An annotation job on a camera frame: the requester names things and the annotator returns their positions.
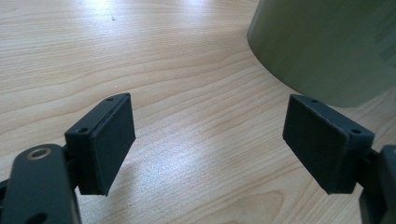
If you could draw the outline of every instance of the wooden table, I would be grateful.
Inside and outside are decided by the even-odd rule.
[[[128,91],[137,139],[108,197],[78,196],[84,223],[360,223],[361,187],[326,195],[281,137],[294,91],[250,51],[257,4],[2,1],[0,179]],[[336,109],[379,150],[396,144],[395,99]]]

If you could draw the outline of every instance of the black clamp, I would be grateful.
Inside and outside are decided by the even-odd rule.
[[[135,140],[131,95],[111,96],[71,127],[66,145],[31,147],[0,183],[0,222],[80,223],[74,189],[107,195]]]
[[[308,172],[328,194],[362,185],[363,223],[396,223],[396,146],[377,153],[374,137],[317,100],[290,97],[283,138]]]

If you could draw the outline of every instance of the black plastic part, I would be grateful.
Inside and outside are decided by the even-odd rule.
[[[361,208],[361,222],[363,224],[381,223],[387,210],[387,205],[383,197],[370,194],[365,189],[359,197],[359,206]]]
[[[64,135],[70,154],[79,159],[81,194],[107,195],[135,140],[131,95],[105,99]]]
[[[371,150],[374,134],[314,99],[291,95],[283,138],[328,193],[351,193],[358,160]]]
[[[18,155],[7,182],[1,223],[80,223],[61,147],[41,145]]]
[[[6,196],[7,182],[8,180],[4,180],[0,182],[0,221],[4,208],[4,197]]]
[[[396,223],[396,146],[384,146],[378,159],[378,175],[387,211],[381,223]]]

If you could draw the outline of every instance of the rectangular black block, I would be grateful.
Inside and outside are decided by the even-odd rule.
[[[351,193],[353,170],[374,134],[325,104],[291,95],[283,138],[328,193]]]
[[[64,135],[70,154],[79,159],[81,194],[107,195],[135,140],[131,95],[108,97]]]

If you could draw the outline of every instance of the wood grain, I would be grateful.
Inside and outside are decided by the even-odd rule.
[[[248,47],[257,4],[0,2],[0,179],[128,91],[137,139],[108,197],[78,196],[84,223],[360,223],[361,188],[326,195],[282,140],[294,91]],[[336,109],[396,144],[396,90]]]

